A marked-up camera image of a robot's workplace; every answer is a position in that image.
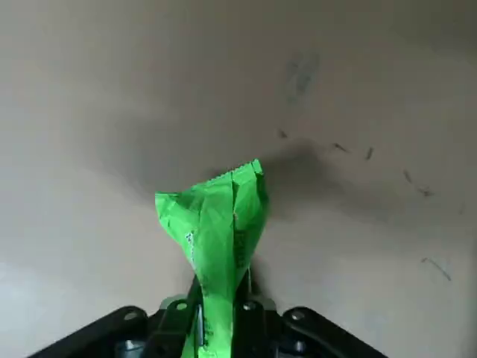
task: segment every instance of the metal screw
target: metal screw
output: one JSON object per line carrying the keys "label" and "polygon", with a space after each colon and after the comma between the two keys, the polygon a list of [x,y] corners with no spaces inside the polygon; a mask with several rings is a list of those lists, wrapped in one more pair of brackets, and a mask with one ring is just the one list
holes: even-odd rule
{"label": "metal screw", "polygon": [[244,310],[251,311],[251,310],[255,309],[255,306],[256,306],[255,302],[253,302],[253,301],[245,302],[244,303]]}
{"label": "metal screw", "polygon": [[305,318],[305,314],[299,310],[295,310],[291,313],[291,319],[299,321],[300,319]]}
{"label": "metal screw", "polygon": [[304,341],[296,341],[295,342],[295,350],[298,353],[304,353],[306,349],[306,343]]}

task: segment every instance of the scuff mark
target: scuff mark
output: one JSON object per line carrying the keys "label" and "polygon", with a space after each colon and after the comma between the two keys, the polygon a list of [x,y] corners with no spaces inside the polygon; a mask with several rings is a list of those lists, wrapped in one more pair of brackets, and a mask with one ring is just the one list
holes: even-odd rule
{"label": "scuff mark", "polygon": [[290,102],[296,102],[298,98],[307,93],[309,84],[317,70],[318,54],[315,52],[296,54],[287,63],[287,87]]}
{"label": "scuff mark", "polygon": [[333,143],[333,148],[338,149],[339,151],[343,151],[344,153],[349,153],[350,152],[344,146],[342,146],[340,143]]}
{"label": "scuff mark", "polygon": [[409,174],[409,172],[404,169],[404,170],[402,171],[402,173],[404,174],[405,180],[406,180],[408,183],[412,184],[412,178],[411,178],[411,175]]}
{"label": "scuff mark", "polygon": [[417,187],[416,190],[420,192],[424,198],[429,198],[435,194],[428,186]]}
{"label": "scuff mark", "polygon": [[277,134],[280,139],[288,139],[288,134],[283,129],[279,129]]}
{"label": "scuff mark", "polygon": [[373,147],[370,147],[370,148],[367,150],[365,159],[366,159],[366,160],[371,159],[371,157],[373,156],[373,153],[374,153],[374,148],[373,148]]}
{"label": "scuff mark", "polygon": [[450,277],[450,274],[448,274],[442,267],[440,267],[433,259],[429,259],[428,257],[424,257],[420,262],[421,262],[421,263],[425,263],[425,262],[431,263],[437,270],[440,271],[440,273],[441,273],[448,281],[452,281],[452,278]]}

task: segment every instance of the white wall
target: white wall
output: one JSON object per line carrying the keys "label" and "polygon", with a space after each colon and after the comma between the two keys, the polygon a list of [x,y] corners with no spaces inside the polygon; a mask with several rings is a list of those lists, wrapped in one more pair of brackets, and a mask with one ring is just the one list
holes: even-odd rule
{"label": "white wall", "polygon": [[[308,305],[390,357],[473,357],[475,10],[2,1],[3,356],[185,291],[154,190],[263,157],[273,207],[256,258],[281,310]],[[291,100],[300,54],[319,64]]]}

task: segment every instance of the wall surface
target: wall surface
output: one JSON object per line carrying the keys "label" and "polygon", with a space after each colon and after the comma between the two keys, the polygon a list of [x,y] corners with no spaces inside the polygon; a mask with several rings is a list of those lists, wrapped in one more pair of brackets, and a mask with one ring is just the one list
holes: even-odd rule
{"label": "wall surface", "polygon": [[184,292],[154,191],[260,157],[281,310],[474,357],[475,4],[3,0],[2,356]]}

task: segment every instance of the green plastic bag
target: green plastic bag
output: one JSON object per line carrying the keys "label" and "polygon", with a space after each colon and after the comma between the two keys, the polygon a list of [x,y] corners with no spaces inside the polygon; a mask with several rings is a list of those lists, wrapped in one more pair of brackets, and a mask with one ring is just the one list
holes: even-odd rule
{"label": "green plastic bag", "polygon": [[268,213],[260,162],[254,160],[185,192],[158,192],[156,209],[202,287],[206,344],[199,356],[229,358],[235,292]]}

